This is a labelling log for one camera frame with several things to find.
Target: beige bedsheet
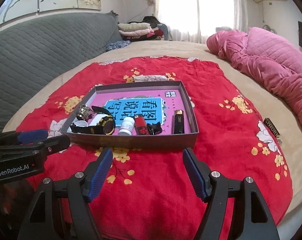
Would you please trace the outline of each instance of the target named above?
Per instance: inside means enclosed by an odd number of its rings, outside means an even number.
[[[293,199],[287,213],[297,207],[302,202],[302,129],[295,116],[282,100],[267,92],[251,78],[233,69],[228,62],[210,54],[207,47],[202,44],[179,41],[141,41],[88,60],[75,69],[57,77],[44,87],[12,117],[4,131],[15,130],[28,113],[42,106],[50,94],[93,62],[161,55],[194,57],[218,63],[225,76],[240,89],[244,96],[254,103],[262,117],[269,117],[272,120],[281,133],[282,150],[293,181]]]

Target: sheer curtain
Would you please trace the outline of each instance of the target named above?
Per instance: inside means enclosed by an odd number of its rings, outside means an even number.
[[[156,0],[156,15],[174,41],[205,43],[218,27],[248,27],[246,0]]]

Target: red lighter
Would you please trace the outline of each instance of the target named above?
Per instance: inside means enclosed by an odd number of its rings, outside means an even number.
[[[136,132],[138,135],[150,135],[144,117],[141,114],[134,116]]]

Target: stack of folded blankets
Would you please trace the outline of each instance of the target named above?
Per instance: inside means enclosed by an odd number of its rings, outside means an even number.
[[[120,23],[118,31],[124,41],[159,41],[164,40],[163,31],[155,23]]]

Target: gray quilted cover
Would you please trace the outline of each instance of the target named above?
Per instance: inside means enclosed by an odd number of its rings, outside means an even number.
[[[121,40],[111,13],[51,15],[1,31],[0,132],[54,78]]]

